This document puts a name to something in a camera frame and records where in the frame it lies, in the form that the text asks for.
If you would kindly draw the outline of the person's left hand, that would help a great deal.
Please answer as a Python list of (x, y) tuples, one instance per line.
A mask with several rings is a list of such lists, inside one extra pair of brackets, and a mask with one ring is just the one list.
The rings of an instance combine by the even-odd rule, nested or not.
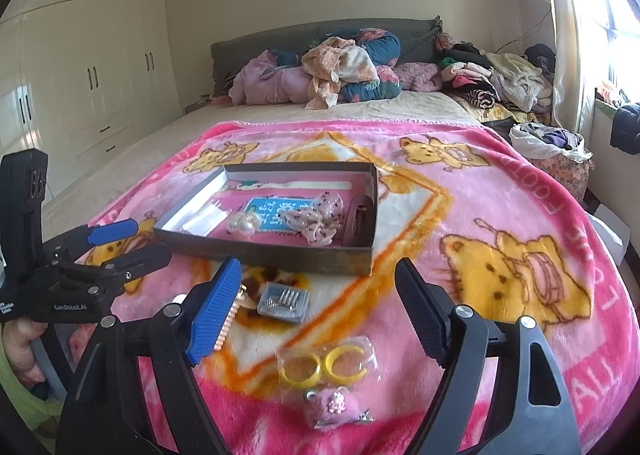
[(47, 327), (47, 324), (34, 322), (28, 317), (20, 317), (3, 325), (2, 341), (6, 358), (14, 375), (24, 386), (38, 385), (46, 380), (30, 344), (39, 339)]

